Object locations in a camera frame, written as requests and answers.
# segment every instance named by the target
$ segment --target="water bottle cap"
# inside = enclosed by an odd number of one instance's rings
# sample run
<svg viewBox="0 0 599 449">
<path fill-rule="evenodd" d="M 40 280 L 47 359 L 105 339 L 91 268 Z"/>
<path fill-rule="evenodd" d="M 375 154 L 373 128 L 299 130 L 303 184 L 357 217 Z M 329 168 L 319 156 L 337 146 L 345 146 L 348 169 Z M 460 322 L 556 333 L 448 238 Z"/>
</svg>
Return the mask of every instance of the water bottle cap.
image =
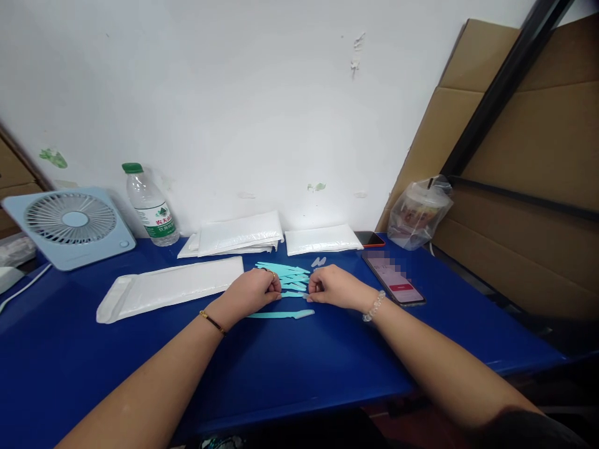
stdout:
<svg viewBox="0 0 599 449">
<path fill-rule="evenodd" d="M 127 163 L 124 163 L 122 166 L 123 166 L 123 170 L 125 170 L 125 173 L 128 175 L 133 174 L 133 173 L 143 173 L 144 172 L 142 165 L 137 162 L 127 162 Z"/>
</svg>

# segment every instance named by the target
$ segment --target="phone screen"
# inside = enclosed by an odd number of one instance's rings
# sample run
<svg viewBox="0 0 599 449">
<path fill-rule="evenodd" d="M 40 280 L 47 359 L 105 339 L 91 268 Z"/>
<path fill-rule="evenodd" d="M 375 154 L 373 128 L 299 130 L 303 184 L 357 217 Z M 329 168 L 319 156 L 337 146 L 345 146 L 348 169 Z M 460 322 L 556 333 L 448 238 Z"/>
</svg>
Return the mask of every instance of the phone screen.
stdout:
<svg viewBox="0 0 599 449">
<path fill-rule="evenodd" d="M 415 306 L 426 302 L 420 292 L 401 274 L 401 267 L 395 265 L 393 259 L 385 257 L 384 251 L 365 251 L 362 258 L 374 271 L 391 299 L 402 306 Z"/>
<path fill-rule="evenodd" d="M 385 245 L 385 240 L 380 238 L 377 234 L 373 233 L 372 231 L 354 231 L 354 234 L 356 235 L 356 237 L 358 237 L 358 240 L 360 240 L 360 243 L 365 248 L 368 248 L 369 246 Z"/>
</svg>

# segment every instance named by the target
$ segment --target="blue tabletop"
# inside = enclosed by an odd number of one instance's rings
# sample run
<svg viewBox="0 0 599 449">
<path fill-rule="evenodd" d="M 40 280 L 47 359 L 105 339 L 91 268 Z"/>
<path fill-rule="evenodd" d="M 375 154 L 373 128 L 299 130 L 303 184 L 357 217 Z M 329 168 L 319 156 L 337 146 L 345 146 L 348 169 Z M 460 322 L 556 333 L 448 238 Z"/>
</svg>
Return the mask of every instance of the blue tabletop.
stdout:
<svg viewBox="0 0 599 449">
<path fill-rule="evenodd" d="M 120 256 L 60 272 L 54 268 L 0 315 L 0 372 L 5 447 L 53 447 L 77 422 L 149 359 L 215 296 L 98 324 L 95 312 L 114 279 L 174 265 L 218 259 L 179 259 L 183 240 L 158 248 L 148 239 Z M 405 251 L 387 240 L 402 271 L 426 298 L 410 313 L 455 340 L 496 372 L 544 369 L 565 360 L 426 250 Z M 310 269 L 317 256 L 380 289 L 360 251 L 287 257 L 243 256 Z M 28 275 L 0 301 L 39 272 Z M 175 434 L 176 442 L 327 408 L 411 392 L 415 385 L 357 312 L 302 298 L 284 298 L 264 311 L 312 308 L 300 320 L 241 321 L 220 344 Z"/>
</svg>

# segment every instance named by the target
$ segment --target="left hand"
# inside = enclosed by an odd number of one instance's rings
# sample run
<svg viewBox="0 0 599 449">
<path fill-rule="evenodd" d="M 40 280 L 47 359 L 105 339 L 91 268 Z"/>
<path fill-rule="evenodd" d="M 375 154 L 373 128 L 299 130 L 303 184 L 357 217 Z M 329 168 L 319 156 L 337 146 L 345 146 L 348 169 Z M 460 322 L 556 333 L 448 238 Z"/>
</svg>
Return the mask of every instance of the left hand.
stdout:
<svg viewBox="0 0 599 449">
<path fill-rule="evenodd" d="M 276 273 L 254 268 L 206 307 L 206 313 L 227 332 L 240 320 L 281 299 L 281 281 Z"/>
</svg>

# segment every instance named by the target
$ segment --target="white wall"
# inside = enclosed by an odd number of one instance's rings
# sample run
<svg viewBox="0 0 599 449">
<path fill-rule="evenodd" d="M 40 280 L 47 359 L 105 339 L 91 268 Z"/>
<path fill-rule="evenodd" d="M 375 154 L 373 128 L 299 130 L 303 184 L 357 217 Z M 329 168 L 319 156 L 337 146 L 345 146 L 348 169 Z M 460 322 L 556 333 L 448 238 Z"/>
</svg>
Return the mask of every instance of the white wall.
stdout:
<svg viewBox="0 0 599 449">
<path fill-rule="evenodd" d="M 273 208 L 287 229 L 373 229 L 463 23 L 520 27 L 532 4 L 4 0 L 0 119 L 48 179 L 110 189 L 138 232 L 122 162 L 152 169 L 186 234 Z"/>
</svg>

